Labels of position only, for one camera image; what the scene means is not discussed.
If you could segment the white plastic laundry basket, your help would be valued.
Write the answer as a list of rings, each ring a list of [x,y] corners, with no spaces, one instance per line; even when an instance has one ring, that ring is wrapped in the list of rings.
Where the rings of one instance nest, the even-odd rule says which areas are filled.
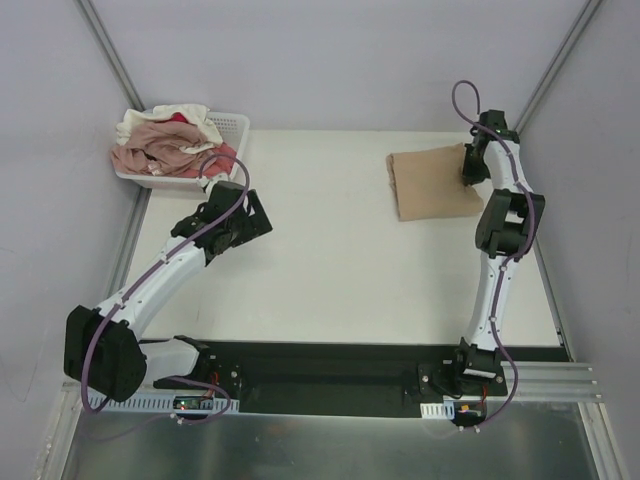
[[[129,109],[116,125],[110,151],[117,177],[147,189],[198,191],[201,183],[232,179],[248,140],[250,120],[199,104]]]

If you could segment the beige t shirt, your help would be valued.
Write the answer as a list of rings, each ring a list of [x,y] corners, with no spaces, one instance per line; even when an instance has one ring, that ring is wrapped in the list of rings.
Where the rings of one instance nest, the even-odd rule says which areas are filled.
[[[398,219],[408,222],[480,214],[483,199],[462,181],[464,156],[462,143],[389,154],[386,167]]]

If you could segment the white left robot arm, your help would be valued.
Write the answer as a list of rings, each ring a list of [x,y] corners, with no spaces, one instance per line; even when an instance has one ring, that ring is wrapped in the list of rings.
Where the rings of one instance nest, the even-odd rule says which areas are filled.
[[[123,402],[143,384],[179,378],[199,389],[214,378],[213,354],[184,335],[144,343],[144,331],[192,277],[231,248],[270,233],[257,192],[219,181],[194,213],[178,221],[163,248],[132,283],[94,308],[77,306],[65,328],[66,376]]]

